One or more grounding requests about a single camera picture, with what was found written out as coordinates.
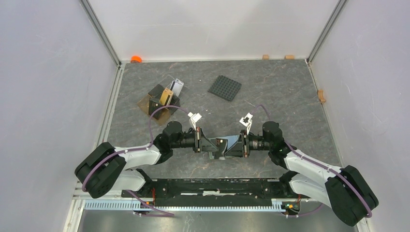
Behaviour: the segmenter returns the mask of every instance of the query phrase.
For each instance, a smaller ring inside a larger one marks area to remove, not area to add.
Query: gray floor
[[[207,92],[218,75],[242,87],[231,102]],[[304,60],[201,61],[127,64],[122,77],[108,141],[114,146],[149,142],[148,116],[137,106],[156,84],[173,78],[185,83],[181,106],[203,118],[198,122],[207,137],[239,134],[239,119],[255,105],[264,104],[280,124],[284,137],[306,154],[339,165],[316,89]],[[177,111],[170,120],[188,130],[188,117]],[[262,132],[267,117],[262,109],[253,118],[251,132]],[[164,126],[152,124],[154,136]],[[285,170],[275,166],[267,152],[252,151],[247,159],[209,159],[191,149],[175,149],[167,162],[142,166],[152,178],[279,177]]]
[[[302,203],[302,213],[317,203]],[[174,218],[138,217],[129,211],[86,210],[79,232],[355,232],[332,210],[289,218],[275,212],[173,212]]]

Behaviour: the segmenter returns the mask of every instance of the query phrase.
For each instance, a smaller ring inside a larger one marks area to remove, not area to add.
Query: wall
[[[58,232],[116,67],[78,1],[0,5],[0,231]]]
[[[89,0],[121,60],[306,58],[337,0]]]
[[[380,201],[372,232],[410,227],[409,9],[406,0],[348,1],[312,63],[343,162]]]

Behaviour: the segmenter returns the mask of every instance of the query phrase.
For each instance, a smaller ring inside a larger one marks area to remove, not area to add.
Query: purple cable
[[[141,216],[143,216],[143,217],[158,217],[158,218],[174,217],[174,216],[175,216],[175,214],[173,214],[173,213],[169,213],[169,212],[165,212],[165,211],[156,209],[156,208],[152,207],[151,205],[145,203],[143,200],[141,200],[141,198],[139,198],[137,195],[135,195],[131,190],[126,190],[126,191],[127,191],[129,194],[131,194],[134,198],[136,198],[137,200],[139,200],[139,202],[141,202],[141,204],[143,204],[145,207],[148,207],[148,208],[150,208],[150,209],[152,209],[152,210],[154,210],[154,211],[157,211],[157,212],[159,212],[159,213],[162,213],[162,215],[161,215],[161,214],[159,214],[159,215],[158,215],[158,214],[152,214],[152,215],[150,215],[150,214],[141,214]]]
[[[351,185],[351,183],[350,183],[349,181],[347,181],[347,179],[345,179],[345,177],[343,177],[339,172],[337,172],[337,171],[335,171],[335,170],[333,170],[333,169],[331,169],[331,168],[328,169],[325,165],[323,165],[323,164],[321,164],[321,163],[319,163],[319,162],[316,162],[316,161],[314,161],[314,160],[312,160],[312,159],[309,159],[308,157],[302,157],[302,155],[299,154],[297,151],[295,151],[294,148],[293,148],[287,141],[285,141],[285,143],[286,143],[286,145],[290,148],[290,150],[291,150],[295,155],[297,155],[297,157],[299,157],[299,158],[301,158],[301,159],[305,159],[305,160],[307,160],[308,162],[311,162],[311,163],[315,164],[316,166],[319,166],[319,167],[321,167],[321,168],[323,168],[323,169],[325,169],[325,170],[328,170],[328,171],[330,171],[331,173],[337,175],[337,176],[354,192],[354,194],[356,194],[356,196],[359,198],[360,202],[361,202],[361,203],[363,204],[363,206],[366,208],[366,210],[367,210],[367,216],[365,216],[365,217],[366,217],[366,218],[371,218],[371,217],[372,217],[372,212],[371,212],[371,210],[370,210],[369,205],[366,203],[366,201],[363,199],[363,197],[360,195],[360,193],[353,187],[353,185]]]
[[[175,106],[175,105],[165,105],[165,106],[162,106],[162,107],[156,109],[156,110],[151,114],[151,116],[149,117],[149,120],[148,120],[148,129],[149,129],[149,135],[150,135],[150,137],[151,137],[151,142],[149,143],[149,145],[148,145],[147,147],[138,147],[138,148],[128,149],[128,152],[130,152],[130,151],[142,151],[142,150],[146,150],[147,148],[152,147],[152,145],[154,144],[154,136],[152,135],[151,119],[152,119],[152,117],[154,116],[155,113],[157,113],[158,111],[160,111],[160,110],[162,110],[162,109],[164,109],[164,108],[177,108],[177,109],[180,109],[180,110],[182,110],[183,112],[185,112],[185,113],[187,113],[187,114],[189,113],[186,109],[183,109],[183,108],[181,108],[181,107],[179,107],[179,106]],[[87,192],[87,189],[86,189],[87,182],[89,181],[89,179],[91,178],[91,176],[94,174],[94,172],[95,172],[99,167],[101,167],[101,165],[103,165],[104,163],[106,163],[109,159],[111,159],[112,157],[114,157],[114,156],[116,156],[116,155],[122,154],[122,153],[124,153],[124,152],[125,152],[125,150],[114,152],[113,154],[110,154],[109,156],[107,156],[107,157],[105,157],[103,160],[101,160],[101,161],[91,170],[91,172],[89,172],[89,174],[87,175],[87,177],[84,179],[84,182],[83,182],[83,185],[82,185],[81,189],[82,189],[84,192]]]
[[[262,107],[265,110],[266,116],[268,116],[269,121],[272,121],[271,118],[270,118],[270,113],[268,113],[268,110],[266,109],[266,107],[263,104],[259,104],[259,105],[255,106],[255,108],[251,111],[250,114],[253,115],[259,107]]]
[[[303,217],[303,216],[309,216],[309,215],[311,215],[311,214],[314,214],[314,213],[316,213],[317,211],[319,211],[322,207],[324,206],[324,204],[323,203],[321,203],[321,205],[319,205],[319,207],[317,207],[315,210],[313,210],[313,211],[310,211],[310,212],[307,212],[307,213],[304,213],[304,214],[298,214],[298,215],[287,215],[287,217],[288,218],[299,218],[299,217]]]

